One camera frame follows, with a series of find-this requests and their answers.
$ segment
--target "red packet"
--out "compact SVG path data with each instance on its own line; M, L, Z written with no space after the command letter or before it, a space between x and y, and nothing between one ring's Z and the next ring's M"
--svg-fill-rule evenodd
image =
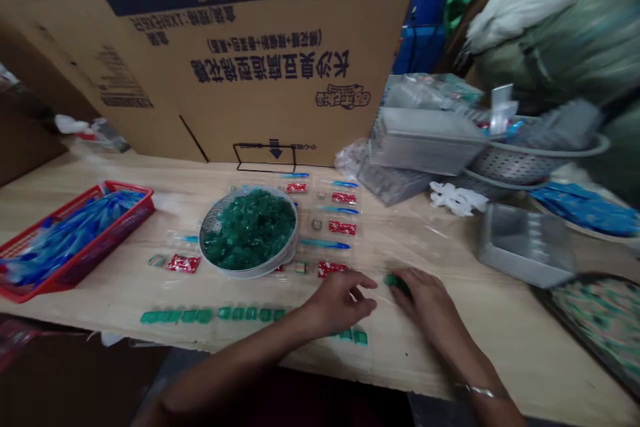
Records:
M307 193L308 187L306 183L288 183L287 193Z
M174 272L187 272L188 274L194 274L198 270L200 265L200 257L187 257L180 254L175 254L171 261L167 264L167 270L173 270Z
M348 224L347 222L338 222L337 220L329 220L329 230L334 234L355 235L357 224Z
M319 278L326 278L327 275L333 272L344 272L345 270L349 270L349 267L344 264L336 264L335 262L327 262L326 260L318 262Z
M350 205L355 205L358 203L358 199L352 193L343 193L343 192L333 192L331 194L331 201L338 203L348 203Z

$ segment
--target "arrow symbol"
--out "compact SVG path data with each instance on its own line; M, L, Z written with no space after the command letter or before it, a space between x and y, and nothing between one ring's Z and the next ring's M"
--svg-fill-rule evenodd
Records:
M282 155L282 150L278 148L280 146L280 141L278 139L269 139L269 145L271 146L271 148L269 149L271 155L273 155L273 157L278 160L280 158L280 155Z

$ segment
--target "cartoon logo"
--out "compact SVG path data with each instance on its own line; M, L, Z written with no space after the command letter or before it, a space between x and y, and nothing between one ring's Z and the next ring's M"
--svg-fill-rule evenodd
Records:
M362 85L327 86L326 91L315 94L318 107L337 107L352 110L354 107L365 107L371 100L371 92L364 91Z

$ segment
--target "black wire frame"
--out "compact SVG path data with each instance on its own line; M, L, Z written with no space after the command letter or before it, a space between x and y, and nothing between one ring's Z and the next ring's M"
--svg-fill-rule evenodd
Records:
M279 149L287 149L290 148L291 149L291 153L293 154L293 163L278 163L278 165L292 165L293 166L293 170L291 170L290 172L283 172L283 171L278 171L278 170L253 170L253 169L241 169L240 167L242 166L243 163L260 163L261 165L272 165L269 162L243 162L242 159L240 158L240 154L238 153L238 147L244 147L244 148L279 148ZM269 144L264 144L264 143L234 143L233 144L233 151L235 152L235 157L238 159L238 166L235 168L238 171L256 171L256 172L265 172L265 173L294 173L295 172L295 168L298 166L298 164L295 161L295 148L293 147L293 145L278 145L277 147L275 145L269 145Z

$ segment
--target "hand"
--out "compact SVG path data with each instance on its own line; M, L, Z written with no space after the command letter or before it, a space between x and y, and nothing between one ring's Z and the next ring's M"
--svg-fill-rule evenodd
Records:
M413 296L411 301L398 287L391 287L395 301L438 352L452 364L468 355L475 343L441 280L417 268L392 273L405 281Z
M374 280L361 272L335 272L299 308L311 338L339 334L371 315L377 302L362 295L358 286L375 289Z

